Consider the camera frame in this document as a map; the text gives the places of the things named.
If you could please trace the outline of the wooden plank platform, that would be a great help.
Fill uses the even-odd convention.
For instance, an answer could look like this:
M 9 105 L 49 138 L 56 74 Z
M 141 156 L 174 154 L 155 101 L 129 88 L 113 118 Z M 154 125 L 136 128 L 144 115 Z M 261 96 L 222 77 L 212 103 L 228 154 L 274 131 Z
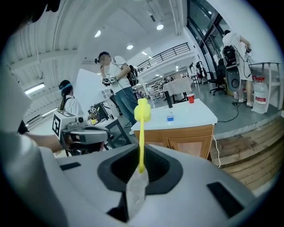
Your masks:
M 284 118 L 213 141 L 210 155 L 216 166 L 255 191 L 271 181 L 284 163 Z

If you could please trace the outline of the black railing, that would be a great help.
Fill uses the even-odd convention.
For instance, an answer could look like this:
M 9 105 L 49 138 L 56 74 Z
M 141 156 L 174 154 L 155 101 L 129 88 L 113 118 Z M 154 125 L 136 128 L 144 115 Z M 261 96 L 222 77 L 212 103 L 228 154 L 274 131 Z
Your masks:
M 191 49 L 189 47 L 188 42 L 179 44 L 177 46 L 174 46 L 170 49 L 167 49 L 167 50 L 155 55 L 154 57 L 151 57 L 150 59 L 142 62 L 141 64 L 139 64 L 136 67 L 136 71 L 138 73 L 142 73 L 143 71 L 145 71 L 149 68 L 155 67 L 156 65 L 158 65 L 160 63 L 163 63 L 163 62 L 170 60 L 170 59 L 174 59 L 177 56 L 181 56 L 181 55 L 187 54 L 189 52 L 191 52 Z

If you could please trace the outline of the yellow brush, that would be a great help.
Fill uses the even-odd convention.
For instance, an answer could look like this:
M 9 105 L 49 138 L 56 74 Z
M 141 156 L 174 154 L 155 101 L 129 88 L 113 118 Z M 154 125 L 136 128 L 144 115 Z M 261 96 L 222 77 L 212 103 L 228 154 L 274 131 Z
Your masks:
M 151 107 L 148 104 L 147 99 L 141 98 L 138 100 L 138 105 L 134 110 L 134 118 L 140 123 L 140 133 L 139 133 L 139 163 L 138 172 L 140 174 L 144 173 L 144 145 L 145 145 L 145 135 L 144 135 L 144 123 L 149 122 L 151 119 Z

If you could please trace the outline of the checkered tablecloth table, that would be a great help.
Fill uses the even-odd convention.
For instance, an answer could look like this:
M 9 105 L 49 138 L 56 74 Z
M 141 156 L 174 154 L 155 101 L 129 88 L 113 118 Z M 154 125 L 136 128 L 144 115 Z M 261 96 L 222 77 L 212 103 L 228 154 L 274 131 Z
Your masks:
M 187 95 L 192 93 L 191 85 L 193 81 L 189 77 L 180 78 L 163 85 L 163 92 L 168 92 L 174 104 L 187 101 Z M 177 100 L 175 95 L 182 94 L 183 99 Z

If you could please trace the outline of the clear water jug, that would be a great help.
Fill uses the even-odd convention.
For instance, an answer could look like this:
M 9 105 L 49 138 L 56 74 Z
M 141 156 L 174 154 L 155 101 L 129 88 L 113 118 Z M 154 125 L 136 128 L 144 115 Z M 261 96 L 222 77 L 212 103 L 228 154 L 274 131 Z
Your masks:
M 264 82 L 264 77 L 255 77 L 253 83 L 253 106 L 252 111 L 264 114 L 266 113 L 266 105 L 268 98 L 268 86 Z

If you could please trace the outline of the black office chair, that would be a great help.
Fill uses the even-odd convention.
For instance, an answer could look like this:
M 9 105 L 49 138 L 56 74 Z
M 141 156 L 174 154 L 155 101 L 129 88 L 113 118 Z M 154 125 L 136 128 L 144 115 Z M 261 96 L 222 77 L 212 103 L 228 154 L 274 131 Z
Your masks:
M 208 80 L 209 83 L 216 85 L 216 88 L 211 89 L 209 91 L 210 93 L 213 92 L 213 96 L 218 91 L 223 91 L 225 94 L 227 94 L 226 87 L 225 87 L 225 80 L 224 80 L 224 78 L 226 77 L 225 70 L 226 70 L 226 67 L 224 66 L 224 59 L 220 59 L 218 61 L 217 70 L 215 71 L 216 78 Z

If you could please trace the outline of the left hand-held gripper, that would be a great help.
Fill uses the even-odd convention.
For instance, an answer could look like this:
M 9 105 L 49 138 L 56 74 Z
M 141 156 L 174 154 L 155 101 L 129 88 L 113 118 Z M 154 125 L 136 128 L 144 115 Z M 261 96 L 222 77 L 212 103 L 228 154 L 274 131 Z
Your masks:
M 110 131 L 104 127 L 86 126 L 82 116 L 75 116 L 67 111 L 55 111 L 52 131 L 58 138 L 67 156 L 81 155 L 80 144 L 95 144 L 106 141 Z

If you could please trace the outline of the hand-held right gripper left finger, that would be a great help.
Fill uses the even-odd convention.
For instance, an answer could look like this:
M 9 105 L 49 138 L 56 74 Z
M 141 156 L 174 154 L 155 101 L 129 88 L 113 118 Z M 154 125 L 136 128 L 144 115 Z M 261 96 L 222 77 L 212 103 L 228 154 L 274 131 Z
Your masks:
M 101 162 L 136 147 L 66 158 L 55 158 L 47 148 L 40 148 L 47 183 L 41 217 L 53 227 L 141 227 L 139 217 L 125 223 L 108 214 L 119 206 L 122 193 L 109 190 L 97 173 Z

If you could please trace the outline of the person's left forearm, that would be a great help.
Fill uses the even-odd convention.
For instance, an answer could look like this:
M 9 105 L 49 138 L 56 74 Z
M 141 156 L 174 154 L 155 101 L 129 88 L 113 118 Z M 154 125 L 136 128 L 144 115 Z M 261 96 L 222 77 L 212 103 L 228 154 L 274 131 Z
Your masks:
M 63 147 L 55 135 L 37 135 L 30 132 L 25 132 L 24 135 L 33 139 L 38 146 L 49 148 L 53 153 L 63 150 Z

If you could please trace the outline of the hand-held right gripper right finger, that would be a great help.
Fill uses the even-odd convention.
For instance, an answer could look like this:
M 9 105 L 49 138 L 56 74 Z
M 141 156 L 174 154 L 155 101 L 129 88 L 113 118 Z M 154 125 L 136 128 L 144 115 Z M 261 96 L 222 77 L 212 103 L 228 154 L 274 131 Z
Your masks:
M 130 220 L 132 227 L 241 227 L 263 203 L 246 186 L 203 158 L 151 145 L 177 159 L 183 167 L 178 184 L 164 195 L 147 196 L 140 211 Z M 228 217 L 208 185 L 218 182 L 243 207 Z

